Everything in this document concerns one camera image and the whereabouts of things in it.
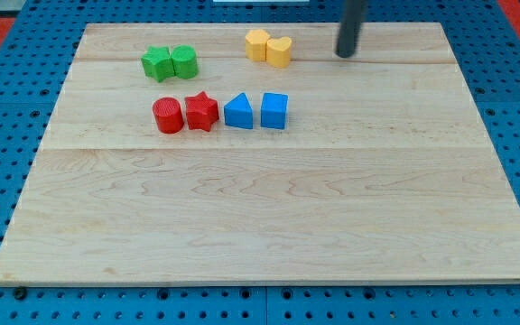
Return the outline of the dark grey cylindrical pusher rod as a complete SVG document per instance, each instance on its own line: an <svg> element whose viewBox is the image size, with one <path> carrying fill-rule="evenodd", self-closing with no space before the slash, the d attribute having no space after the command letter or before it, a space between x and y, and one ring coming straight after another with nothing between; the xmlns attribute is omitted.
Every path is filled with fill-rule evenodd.
<svg viewBox="0 0 520 325"><path fill-rule="evenodd" d="M347 59L354 56L363 22L367 15L367 0L345 0L339 21L335 53Z"/></svg>

